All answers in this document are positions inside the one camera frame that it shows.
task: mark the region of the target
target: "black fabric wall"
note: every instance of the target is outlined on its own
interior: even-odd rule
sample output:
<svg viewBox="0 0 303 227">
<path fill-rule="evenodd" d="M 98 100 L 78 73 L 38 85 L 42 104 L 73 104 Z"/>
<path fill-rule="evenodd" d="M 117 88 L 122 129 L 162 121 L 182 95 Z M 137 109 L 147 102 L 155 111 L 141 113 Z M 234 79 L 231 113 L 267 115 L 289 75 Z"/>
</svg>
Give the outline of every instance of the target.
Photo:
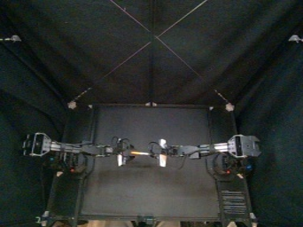
<svg viewBox="0 0 303 227">
<path fill-rule="evenodd" d="M 10 37 L 3 22 L 2 36 Z M 38 131 L 61 139 L 67 110 L 24 48 L 0 43 L 0 226 L 30 227 L 46 209 L 50 177 L 42 160 L 22 156 L 23 140 Z"/>
<path fill-rule="evenodd" d="M 263 226 L 303 225 L 302 66 L 302 44 L 286 43 L 258 72 L 238 106 L 241 133 L 262 139 L 250 189 Z"/>
</svg>

